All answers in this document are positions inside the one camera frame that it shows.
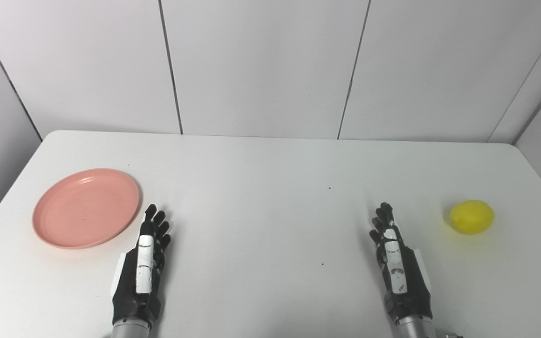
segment white table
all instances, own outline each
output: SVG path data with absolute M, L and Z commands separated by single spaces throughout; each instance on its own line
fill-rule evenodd
M 437 326 L 541 337 L 541 180 L 512 146 L 58 131 L 0 204 L 0 338 L 109 334 L 111 279 L 138 221 L 83 250 L 48 246 L 31 225 L 47 188 L 96 167 L 135 178 L 142 210 L 172 213 L 153 336 L 392 336 L 368 235 L 388 201 L 423 253 Z M 465 199 L 494 208 L 492 228 L 446 225 Z

